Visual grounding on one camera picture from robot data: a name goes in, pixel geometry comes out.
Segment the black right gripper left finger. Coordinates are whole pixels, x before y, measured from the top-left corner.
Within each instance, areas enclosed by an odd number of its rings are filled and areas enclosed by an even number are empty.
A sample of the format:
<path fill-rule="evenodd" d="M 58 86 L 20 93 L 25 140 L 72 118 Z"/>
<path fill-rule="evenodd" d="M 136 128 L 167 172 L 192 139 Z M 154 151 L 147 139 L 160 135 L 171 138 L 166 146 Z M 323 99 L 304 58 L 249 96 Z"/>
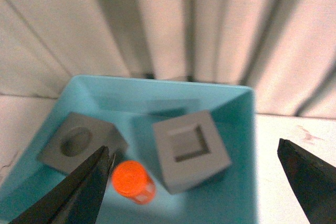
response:
<path fill-rule="evenodd" d="M 95 223 L 113 165 L 101 146 L 11 223 Z"/>

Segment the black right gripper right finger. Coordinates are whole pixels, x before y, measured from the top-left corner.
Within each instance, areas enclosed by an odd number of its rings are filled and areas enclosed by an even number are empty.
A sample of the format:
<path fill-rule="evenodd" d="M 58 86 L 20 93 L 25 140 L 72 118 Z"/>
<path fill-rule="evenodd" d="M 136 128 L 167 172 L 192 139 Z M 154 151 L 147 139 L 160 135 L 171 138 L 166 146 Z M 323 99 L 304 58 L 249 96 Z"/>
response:
<path fill-rule="evenodd" d="M 335 223 L 335 167 L 282 138 L 277 155 L 308 221 Z"/>

